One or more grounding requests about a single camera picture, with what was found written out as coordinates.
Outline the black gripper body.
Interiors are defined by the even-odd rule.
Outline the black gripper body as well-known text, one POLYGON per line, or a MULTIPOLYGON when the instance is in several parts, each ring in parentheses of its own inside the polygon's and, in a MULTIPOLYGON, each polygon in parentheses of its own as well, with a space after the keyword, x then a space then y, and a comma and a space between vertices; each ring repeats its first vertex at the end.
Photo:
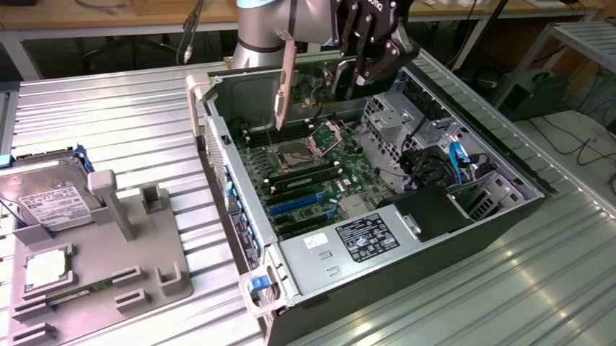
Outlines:
POLYGON ((408 18, 411 1, 367 0, 358 1, 358 33, 365 38, 389 38, 401 19, 408 18))

